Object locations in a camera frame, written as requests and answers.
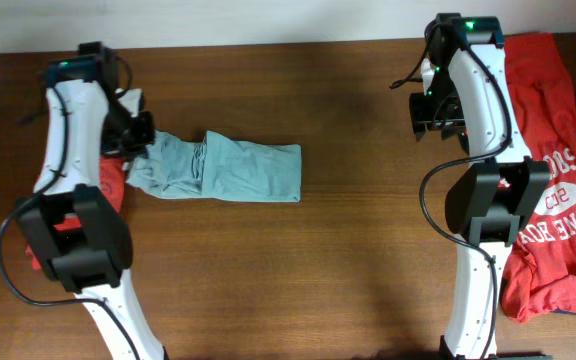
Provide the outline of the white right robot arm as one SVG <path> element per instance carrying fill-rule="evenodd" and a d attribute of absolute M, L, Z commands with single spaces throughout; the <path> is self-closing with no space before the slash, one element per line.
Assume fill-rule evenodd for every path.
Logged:
<path fill-rule="evenodd" d="M 413 132 L 458 136 L 467 154 L 460 162 L 466 171 L 445 198 L 446 225 L 431 225 L 457 250 L 452 313 L 434 356 L 497 359 L 502 273 L 547 187 L 549 168 L 532 157 L 515 119 L 499 20 L 440 13 L 424 37 L 408 77 L 423 85 L 409 97 Z"/>

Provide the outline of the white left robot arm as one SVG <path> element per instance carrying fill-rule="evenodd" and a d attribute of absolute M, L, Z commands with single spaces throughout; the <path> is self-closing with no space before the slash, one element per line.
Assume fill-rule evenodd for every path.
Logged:
<path fill-rule="evenodd" d="M 165 359 L 134 290 L 128 225 L 102 191 L 103 156 L 132 159 L 155 138 L 140 89 L 120 84 L 129 65 L 101 42 L 42 75 L 47 146 L 32 194 L 3 222 L 16 222 L 45 276 L 83 305 L 115 359 Z"/>

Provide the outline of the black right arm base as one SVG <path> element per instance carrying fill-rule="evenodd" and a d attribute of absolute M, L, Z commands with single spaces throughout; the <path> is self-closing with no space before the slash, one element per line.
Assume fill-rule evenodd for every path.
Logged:
<path fill-rule="evenodd" d="M 444 336 L 440 337 L 439 345 L 439 358 L 442 360 L 480 360 L 479 356 L 474 358 L 468 358 L 465 355 L 458 355 L 449 349 L 448 344 Z M 492 354 L 487 355 L 484 360 L 553 360 L 554 357 L 551 355 L 545 355 L 543 353 L 511 353 L 502 354 L 500 356 Z"/>

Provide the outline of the light blue t-shirt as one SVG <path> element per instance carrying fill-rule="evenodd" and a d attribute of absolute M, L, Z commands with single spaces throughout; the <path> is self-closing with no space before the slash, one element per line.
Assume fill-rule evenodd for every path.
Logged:
<path fill-rule="evenodd" d="M 301 200 L 301 147 L 231 140 L 208 131 L 200 142 L 158 131 L 128 168 L 126 182 L 164 200 L 246 203 Z"/>

